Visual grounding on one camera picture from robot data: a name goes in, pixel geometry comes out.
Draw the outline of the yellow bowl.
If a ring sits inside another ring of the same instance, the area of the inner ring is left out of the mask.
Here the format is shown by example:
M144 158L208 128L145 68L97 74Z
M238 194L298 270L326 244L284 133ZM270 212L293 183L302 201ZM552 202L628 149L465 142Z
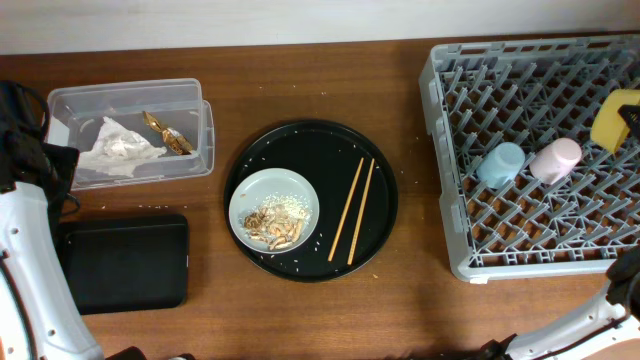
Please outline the yellow bowl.
M615 154L631 131L618 110L623 105L638 104L638 90L614 90L597 113L591 127L591 140L609 153Z

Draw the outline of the pink cup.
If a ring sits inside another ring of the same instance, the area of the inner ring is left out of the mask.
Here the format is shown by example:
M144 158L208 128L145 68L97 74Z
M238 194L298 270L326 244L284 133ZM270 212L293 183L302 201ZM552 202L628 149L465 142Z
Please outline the pink cup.
M553 185L568 175L582 158L580 145L570 138L559 138L540 150L529 164L532 176Z

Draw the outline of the light blue cup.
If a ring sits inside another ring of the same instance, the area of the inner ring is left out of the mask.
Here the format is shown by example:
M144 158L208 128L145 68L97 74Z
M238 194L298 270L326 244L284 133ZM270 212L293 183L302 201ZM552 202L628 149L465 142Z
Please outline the light blue cup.
M512 142L504 142L483 158L476 174L489 188L498 189L515 179L524 162L525 153L522 148Z

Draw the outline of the white paper napkin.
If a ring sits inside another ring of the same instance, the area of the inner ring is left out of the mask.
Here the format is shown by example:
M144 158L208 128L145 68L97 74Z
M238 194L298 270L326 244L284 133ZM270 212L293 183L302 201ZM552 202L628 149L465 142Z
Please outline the white paper napkin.
M157 159L167 152L112 118L104 116L103 121L92 149L79 155L81 169L132 178L138 162Z

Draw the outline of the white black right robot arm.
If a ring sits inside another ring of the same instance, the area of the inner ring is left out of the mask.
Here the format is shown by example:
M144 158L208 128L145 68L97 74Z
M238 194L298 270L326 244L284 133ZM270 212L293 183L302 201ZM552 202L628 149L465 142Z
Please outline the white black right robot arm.
M605 287L550 325L486 343L476 359L584 359L639 337L639 249L626 252L606 272Z

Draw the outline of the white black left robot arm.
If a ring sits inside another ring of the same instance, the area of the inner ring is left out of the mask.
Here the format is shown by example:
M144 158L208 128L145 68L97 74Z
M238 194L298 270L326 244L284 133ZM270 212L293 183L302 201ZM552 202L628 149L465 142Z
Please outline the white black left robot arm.
M79 152L47 143L50 120L35 90L2 81L1 356L101 359L53 242Z

